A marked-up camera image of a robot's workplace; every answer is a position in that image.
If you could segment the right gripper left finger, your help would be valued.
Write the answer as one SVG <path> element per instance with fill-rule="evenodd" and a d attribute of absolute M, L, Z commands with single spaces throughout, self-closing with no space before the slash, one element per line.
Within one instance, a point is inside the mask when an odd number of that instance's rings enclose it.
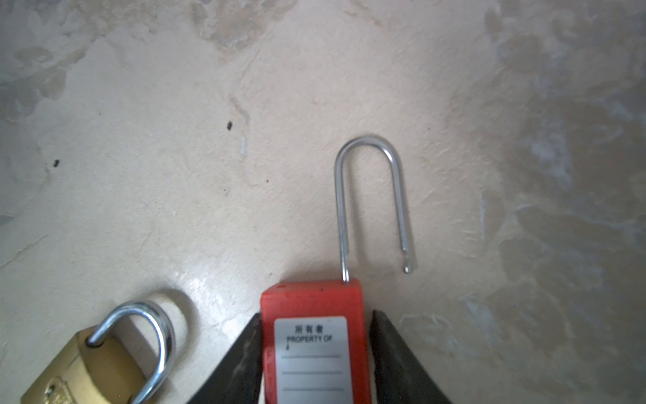
<path fill-rule="evenodd" d="M 262 318 L 260 313 L 256 313 L 188 402 L 259 403 L 263 372 L 262 343 Z"/>

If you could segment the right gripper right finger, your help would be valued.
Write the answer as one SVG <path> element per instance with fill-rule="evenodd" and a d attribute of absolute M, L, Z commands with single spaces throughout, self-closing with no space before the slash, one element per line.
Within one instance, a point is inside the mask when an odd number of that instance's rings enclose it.
<path fill-rule="evenodd" d="M 373 311 L 369 339 L 377 402 L 451 404 L 383 311 Z"/>

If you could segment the brass padlock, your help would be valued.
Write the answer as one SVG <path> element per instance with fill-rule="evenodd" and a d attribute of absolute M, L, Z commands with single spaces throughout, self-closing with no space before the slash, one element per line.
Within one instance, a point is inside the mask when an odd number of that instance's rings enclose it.
<path fill-rule="evenodd" d="M 151 375 L 111 332 L 122 320 L 140 316 L 156 333 L 159 354 Z M 170 375 L 175 362 L 172 321 L 152 301 L 116 306 L 98 325 L 73 335 L 20 398 L 22 403 L 147 403 Z"/>

